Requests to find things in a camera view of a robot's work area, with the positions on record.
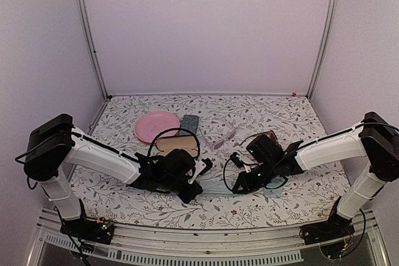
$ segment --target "cable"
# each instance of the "cable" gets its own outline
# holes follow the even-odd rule
[[[243,165],[246,165],[246,166],[258,166],[259,165],[259,163],[245,163],[244,161],[242,161],[242,163],[243,163]]]
[[[154,190],[154,192],[160,193],[160,194],[169,194],[170,191],[164,191],[164,190]]]
[[[227,188],[228,190],[230,190],[230,191],[233,193],[233,190],[227,185],[227,182],[226,182],[226,166],[227,166],[227,164],[228,164],[230,161],[231,161],[231,158],[229,158],[229,159],[226,161],[226,163],[224,164],[224,166],[223,166],[223,182],[224,182],[224,185],[226,186],[226,188]]]
[[[340,260],[344,257],[347,257],[348,255],[350,255],[352,252],[354,252],[360,245],[360,243],[362,243],[364,234],[366,233],[366,215],[364,214],[363,210],[360,209],[360,212],[363,215],[363,232],[362,235],[360,236],[359,241],[356,243],[356,245],[351,249],[350,252],[344,252],[344,254],[339,255],[338,257],[334,257],[334,258],[329,258],[330,260]]]
[[[83,254],[82,249],[76,244],[75,240],[72,238],[72,236],[70,235],[70,232],[67,230],[64,220],[62,219],[61,213],[60,211],[57,209],[57,213],[58,213],[58,217],[60,218],[61,221],[61,226],[62,228],[66,231],[70,241],[74,244],[74,246],[76,247],[76,249],[79,252],[80,255],[80,260],[83,262],[83,264],[85,264],[86,266],[91,266],[91,264],[89,263],[89,261],[87,261],[86,256]]]
[[[200,141],[198,140],[198,137],[193,132],[191,132],[190,130],[184,129],[184,128],[170,128],[170,129],[162,131],[161,133],[156,135],[156,137],[153,139],[153,141],[151,142],[150,147],[148,149],[147,158],[149,158],[151,156],[151,150],[154,147],[155,142],[157,141],[157,139],[159,139],[159,137],[161,137],[162,135],[164,135],[165,133],[168,133],[170,131],[184,131],[184,132],[189,133],[192,137],[194,137],[194,139],[195,139],[195,141],[197,143],[197,152],[198,152],[197,156],[195,156],[194,159],[198,159],[199,158],[199,155],[201,154],[201,151],[199,149]]]
[[[36,145],[36,146],[34,146],[33,148],[31,148],[29,151],[26,151],[25,153],[23,153],[23,154],[21,154],[21,155],[15,157],[15,158],[14,158],[15,162],[21,163],[21,164],[25,164],[25,162],[23,162],[23,161],[20,160],[21,158],[23,158],[23,157],[25,157],[25,156],[31,154],[33,151],[35,151],[36,149],[38,149],[39,147],[41,147],[41,146],[44,145],[45,143],[49,142],[49,141],[52,140],[53,138],[55,138],[55,137],[57,137],[57,136],[59,136],[59,135],[66,134],[66,133],[71,134],[71,132],[69,132],[69,131],[60,131],[60,132],[57,132],[56,134],[54,134],[54,135],[48,137],[47,139],[45,139],[44,141],[42,141],[42,142],[39,143],[38,145]]]
[[[363,126],[367,126],[367,125],[381,125],[381,126],[383,126],[383,127],[388,127],[388,128],[394,129],[396,132],[399,133],[399,128],[398,128],[398,127],[395,127],[395,126],[390,125],[390,124],[379,123],[379,122],[377,122],[377,121],[371,121],[371,122],[369,122],[369,123],[361,123],[361,124],[357,125],[357,126],[355,127],[355,129],[360,128],[360,127],[363,127]]]
[[[30,182],[30,177],[26,176],[26,183],[27,183],[27,187],[29,187],[30,190],[35,190],[36,186],[37,186],[37,182],[35,182],[35,185],[31,186],[31,182]]]
[[[85,249],[85,250],[88,250],[88,251],[91,251],[91,252],[94,250],[95,247],[90,245],[90,244],[86,244],[85,242],[83,242],[81,237],[79,237],[77,240],[80,242],[80,248],[81,249]]]

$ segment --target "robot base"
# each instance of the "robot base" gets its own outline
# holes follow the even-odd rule
[[[79,202],[82,211],[80,218],[74,221],[64,221],[65,225],[61,226],[60,232],[65,235],[69,233],[72,237],[78,239],[110,245],[115,229],[113,221],[106,221],[105,219],[100,219],[101,221],[88,220],[80,199]]]
[[[355,233],[352,220],[345,219],[337,213],[340,199],[341,197],[334,203],[326,221],[307,224],[300,228],[299,237],[305,240],[306,245],[338,239]]]
[[[338,239],[355,233],[352,224],[345,227],[332,226],[328,221],[307,224],[300,228],[300,237],[306,245]]]

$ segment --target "metal edge strip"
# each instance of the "metal edge strip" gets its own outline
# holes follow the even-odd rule
[[[68,238],[59,232],[49,232],[46,235],[46,242],[64,249],[73,250],[74,252],[77,251],[72,246],[71,242],[69,242]],[[274,254],[258,252],[256,255],[250,255],[244,251],[242,254],[220,257],[215,255],[213,252],[209,252],[207,255],[201,255],[197,257],[195,255],[172,256],[168,255],[167,253],[161,255],[144,254],[129,251],[123,247],[96,247],[96,249],[92,253],[88,253],[88,255],[91,257],[114,260],[115,262],[133,265],[287,265],[304,261],[300,250],[297,248],[292,248],[285,252],[278,252]]]
[[[82,27],[85,34],[85,40],[87,44],[87,49],[89,51],[90,60],[92,62],[92,67],[99,86],[100,93],[104,100],[108,98],[107,87],[105,86],[104,77],[100,68],[99,58],[97,56],[97,51],[95,50],[94,40],[92,31],[90,29],[89,14],[87,12],[87,6],[85,0],[76,0],[78,11],[80,15],[80,20],[82,21]]]
[[[26,247],[26,256],[23,265],[26,266],[36,266],[39,263],[39,259],[43,250],[43,240],[47,232],[41,228],[35,227],[32,237]]]
[[[368,238],[370,239],[370,245],[372,247],[376,265],[390,266],[391,263],[388,257],[388,252],[382,239],[380,230],[371,230],[368,232]]]
[[[134,97],[134,96],[260,96],[260,97],[306,97],[304,93],[297,93],[296,96],[288,93],[116,93],[112,97]]]
[[[322,70],[325,53],[326,53],[327,46],[329,43],[332,22],[333,22],[334,14],[335,14],[335,8],[337,7],[337,2],[338,2],[338,0],[329,0],[329,6],[328,6],[328,10],[327,10],[327,15],[325,18],[323,35],[322,35],[322,39],[320,42],[319,51],[317,53],[315,67],[313,69],[312,77],[310,79],[309,87],[307,89],[306,97],[309,99],[310,102],[312,101],[312,99],[314,97],[317,83],[319,81],[320,73]]]
[[[367,216],[367,232],[378,231],[372,211],[365,211]],[[355,235],[361,234],[363,217],[356,215],[353,219],[356,229]],[[204,230],[193,237],[193,232],[198,230],[167,229],[160,227],[137,227],[127,228],[121,224],[115,224],[115,239],[111,245],[97,244],[96,248],[102,252],[109,250],[121,250],[137,254],[160,255],[164,257],[209,257],[211,252],[215,258],[226,258],[232,256],[248,256],[263,254],[278,254],[293,249],[302,250],[313,246],[336,242],[340,239],[330,240],[321,244],[305,245],[298,236],[299,227],[302,224],[288,227],[267,227],[244,230]],[[54,211],[43,209],[37,227],[48,233],[61,235],[59,233],[59,220]]]

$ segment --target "pink plate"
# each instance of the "pink plate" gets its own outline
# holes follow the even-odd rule
[[[151,143],[162,131],[170,128],[179,128],[180,121],[170,112],[150,112],[138,119],[135,125],[135,134],[144,143]],[[162,137],[175,136],[177,131],[171,131]]]

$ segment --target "table surface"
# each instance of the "table surface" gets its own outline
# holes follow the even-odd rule
[[[142,115],[155,111],[172,112],[179,118],[185,114],[200,117],[199,127],[204,134],[199,135],[201,158],[211,158],[214,167],[198,178],[199,183],[222,180],[225,161],[233,151],[245,151],[245,144],[240,147],[239,143],[251,134],[274,130],[283,148],[297,140],[325,135],[304,97],[140,95],[112,98],[92,136],[127,153],[145,154],[148,145],[135,137],[134,124]],[[220,149],[211,151],[204,138],[212,140],[226,133],[230,124],[237,129],[234,137]],[[239,172],[229,165],[226,175],[235,179]],[[88,216],[105,216],[144,226],[241,229],[324,220],[349,183],[341,164],[332,163],[291,176],[278,199],[265,198],[259,193],[197,196],[196,200],[183,204],[175,194],[129,188],[110,176],[80,166],[75,169],[71,186],[83,200]]]

